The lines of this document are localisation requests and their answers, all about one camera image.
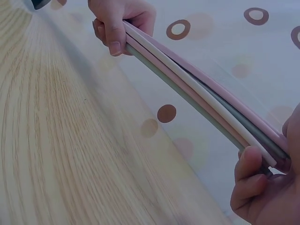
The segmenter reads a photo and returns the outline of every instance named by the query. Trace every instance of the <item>silicone straw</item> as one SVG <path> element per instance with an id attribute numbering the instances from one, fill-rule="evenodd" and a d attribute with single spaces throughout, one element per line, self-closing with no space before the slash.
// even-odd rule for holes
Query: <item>silicone straw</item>
<path id="1" fill-rule="evenodd" d="M 265 160 L 272 167 L 276 165 L 274 158 L 267 152 L 267 150 L 249 133 L 249 131 L 242 126 L 238 120 L 234 118 L 230 112 L 225 109 L 212 95 L 210 95 L 207 90 L 200 86 L 194 79 L 192 79 L 181 67 L 174 63 L 170 58 L 158 50 L 154 45 L 152 45 L 148 40 L 144 39 L 139 34 L 134 31 L 127 29 L 127 33 L 130 36 L 134 36 L 134 39 L 143 45 L 148 51 L 150 51 L 154 56 L 156 56 L 161 62 L 177 74 L 186 84 L 188 84 L 193 90 L 195 90 L 207 103 L 209 103 L 223 118 L 238 131 L 242 137 L 251 145 L 257 146 Z"/>
<path id="2" fill-rule="evenodd" d="M 126 50 L 134 55 L 139 61 L 147 66 L 153 73 L 161 78 L 166 84 L 168 84 L 175 92 L 177 92 L 182 98 L 184 98 L 191 106 L 193 106 L 201 115 L 203 115 L 212 125 L 215 126 L 223 135 L 225 135 L 241 152 L 244 147 L 226 130 L 224 129 L 210 114 L 208 114 L 197 102 L 195 102 L 189 95 L 187 95 L 180 87 L 178 87 L 170 78 L 161 72 L 155 65 L 147 60 L 142 54 L 140 54 L 130 44 L 126 44 Z M 273 173 L 266 167 L 261 166 L 259 173 L 265 174 L 267 177 L 273 175 Z"/>
<path id="3" fill-rule="evenodd" d="M 152 45 L 157 47 L 159 50 L 161 50 L 164 54 L 166 54 L 168 57 L 170 57 L 173 61 L 176 61 L 178 64 L 183 66 L 185 69 L 187 69 L 189 72 L 191 72 L 193 75 L 197 76 L 202 82 L 204 82 L 206 85 L 208 85 L 212 90 L 214 90 L 217 94 L 224 97 L 228 103 L 230 103 L 232 106 L 234 106 L 239 112 L 241 112 L 246 118 L 248 118 L 253 124 L 255 124 L 258 128 L 260 128 L 261 131 L 263 131 L 270 139 L 272 139 L 279 147 L 281 147 L 282 150 L 287 150 L 287 142 L 286 138 L 284 138 L 282 135 L 280 135 L 278 132 L 275 132 L 275 129 L 268 125 L 263 119 L 261 119 L 259 116 L 257 116 L 251 109 L 249 109 L 247 106 L 242 104 L 235 96 L 233 96 L 230 92 L 228 92 L 226 89 L 224 89 L 221 85 L 216 83 L 213 79 L 209 78 L 207 75 L 205 75 L 202 71 L 200 71 L 195 66 L 191 65 L 178 55 L 176 55 L 171 50 L 164 47 L 162 44 L 154 40 L 149 35 L 143 33 L 136 27 L 132 26 L 131 24 L 124 22 L 126 29 L 128 29 L 128 32 L 134 36 L 142 36 L 144 39 L 149 41 Z"/>

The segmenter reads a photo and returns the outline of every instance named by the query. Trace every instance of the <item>wooden table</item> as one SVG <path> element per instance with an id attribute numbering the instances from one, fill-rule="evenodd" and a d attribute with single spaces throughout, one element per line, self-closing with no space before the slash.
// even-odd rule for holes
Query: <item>wooden table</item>
<path id="1" fill-rule="evenodd" d="M 99 41 L 31 7 L 0 0 L 0 224 L 230 224 Z"/>

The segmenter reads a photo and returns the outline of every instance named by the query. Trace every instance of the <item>brown circle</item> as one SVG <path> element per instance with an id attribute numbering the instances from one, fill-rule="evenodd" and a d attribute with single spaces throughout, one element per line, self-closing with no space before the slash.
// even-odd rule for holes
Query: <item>brown circle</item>
<path id="1" fill-rule="evenodd" d="M 176 116 L 176 108 L 173 105 L 164 105 L 157 112 L 157 118 L 162 123 L 171 122 Z"/>
<path id="2" fill-rule="evenodd" d="M 172 28 L 177 24 L 182 24 L 184 26 L 184 30 L 180 34 L 173 34 Z M 191 30 L 191 24 L 189 23 L 189 21 L 177 20 L 168 26 L 166 33 L 170 39 L 178 41 L 184 39 L 188 35 L 190 30 Z"/>
<path id="3" fill-rule="evenodd" d="M 298 39 L 299 33 L 300 33 L 300 26 L 295 27 L 291 32 L 291 39 L 293 43 L 300 49 L 300 41 Z"/>
<path id="4" fill-rule="evenodd" d="M 142 123 L 141 134 L 143 137 L 151 138 L 158 130 L 158 122 L 154 119 L 147 119 Z"/>
<path id="5" fill-rule="evenodd" d="M 250 68 L 246 64 L 238 64 L 231 69 L 231 73 L 237 78 L 246 78 L 250 73 Z"/>
<path id="6" fill-rule="evenodd" d="M 259 20 L 255 20 L 253 19 L 251 16 L 250 16 L 250 13 L 252 11 L 260 11 L 262 12 L 262 19 L 259 19 Z M 247 9 L 245 12 L 244 12 L 244 17 L 245 19 L 253 24 L 253 25 L 257 25 L 257 26 L 260 26 L 260 25 L 264 25 L 268 20 L 269 20 L 269 13 L 267 10 L 264 10 L 262 8 L 249 8 Z"/>

